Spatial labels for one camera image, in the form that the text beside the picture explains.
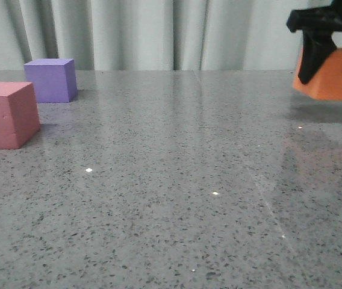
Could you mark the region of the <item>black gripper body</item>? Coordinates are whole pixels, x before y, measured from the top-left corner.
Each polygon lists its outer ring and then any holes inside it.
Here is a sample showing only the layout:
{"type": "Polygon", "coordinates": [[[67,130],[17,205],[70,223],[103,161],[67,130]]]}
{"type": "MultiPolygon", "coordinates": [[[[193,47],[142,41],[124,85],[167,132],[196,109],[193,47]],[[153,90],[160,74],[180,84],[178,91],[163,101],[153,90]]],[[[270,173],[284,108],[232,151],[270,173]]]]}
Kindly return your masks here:
{"type": "Polygon", "coordinates": [[[332,1],[328,6],[292,10],[287,23],[288,29],[342,32],[342,1],[332,1]]]}

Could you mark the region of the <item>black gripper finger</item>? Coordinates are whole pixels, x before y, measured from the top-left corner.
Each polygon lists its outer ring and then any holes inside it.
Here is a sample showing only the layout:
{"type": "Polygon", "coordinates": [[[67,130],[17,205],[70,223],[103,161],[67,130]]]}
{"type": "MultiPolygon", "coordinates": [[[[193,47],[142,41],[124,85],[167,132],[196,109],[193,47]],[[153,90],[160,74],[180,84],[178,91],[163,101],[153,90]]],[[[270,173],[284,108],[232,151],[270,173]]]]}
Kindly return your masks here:
{"type": "Polygon", "coordinates": [[[298,77],[308,84],[326,59],[337,49],[330,30],[303,30],[302,60],[298,77]]]}

